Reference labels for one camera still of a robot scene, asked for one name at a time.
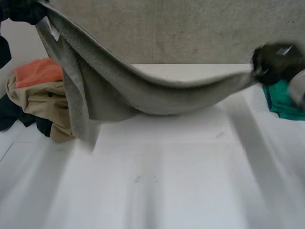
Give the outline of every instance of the black cloth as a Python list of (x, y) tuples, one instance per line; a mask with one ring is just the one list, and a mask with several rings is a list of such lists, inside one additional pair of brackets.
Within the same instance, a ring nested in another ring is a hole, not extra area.
[(35, 25), (46, 15), (46, 9), (36, 0), (0, 0), (0, 22), (10, 18)]
[[(0, 0), (0, 25), (8, 18), (35, 25), (46, 15), (46, 9), (36, 0)], [(1, 69), (11, 60), (9, 44), (2, 36), (0, 36), (0, 53)]]
[(50, 137), (53, 122), (23, 112), (22, 108), (13, 103), (6, 94), (0, 99), (0, 131), (7, 130), (20, 120), (25, 127), (36, 122), (37, 129), (46, 137)]

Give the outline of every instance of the beige cloth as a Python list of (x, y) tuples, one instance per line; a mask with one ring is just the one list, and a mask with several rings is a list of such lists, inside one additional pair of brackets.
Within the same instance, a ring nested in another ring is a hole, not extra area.
[(74, 139), (62, 81), (16, 88), (16, 76), (12, 73), (6, 83), (6, 92), (10, 100), (20, 106), (24, 113), (53, 122), (51, 139), (56, 142)]

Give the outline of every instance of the silver object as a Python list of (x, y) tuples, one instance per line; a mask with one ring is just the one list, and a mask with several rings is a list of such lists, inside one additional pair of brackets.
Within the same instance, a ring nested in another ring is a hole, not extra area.
[(290, 98), (301, 108), (305, 108), (305, 70), (297, 74), (289, 83)]

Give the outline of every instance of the orange cloth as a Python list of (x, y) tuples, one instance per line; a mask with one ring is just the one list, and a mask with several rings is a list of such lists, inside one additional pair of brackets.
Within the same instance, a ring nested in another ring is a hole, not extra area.
[(50, 58), (34, 60), (15, 68), (13, 72), (16, 76), (16, 88), (62, 81), (61, 65)]

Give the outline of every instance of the white tag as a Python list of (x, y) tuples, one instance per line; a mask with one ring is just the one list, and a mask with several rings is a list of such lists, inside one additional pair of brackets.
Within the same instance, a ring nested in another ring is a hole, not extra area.
[(276, 54), (285, 56), (291, 50), (291, 48), (292, 48), (292, 46), (290, 46), (288, 49), (281, 48), (279, 51), (277, 51)]
[(51, 24), (50, 20), (48, 17), (44, 17), (42, 19), (42, 22), (44, 22), (48, 27), (49, 27), (49, 30), (50, 30), (50, 33), (51, 35), (54, 37), (54, 39), (56, 41), (59, 40), (59, 36), (60, 36), (60, 33), (59, 31), (55, 28), (55, 26), (53, 24)]

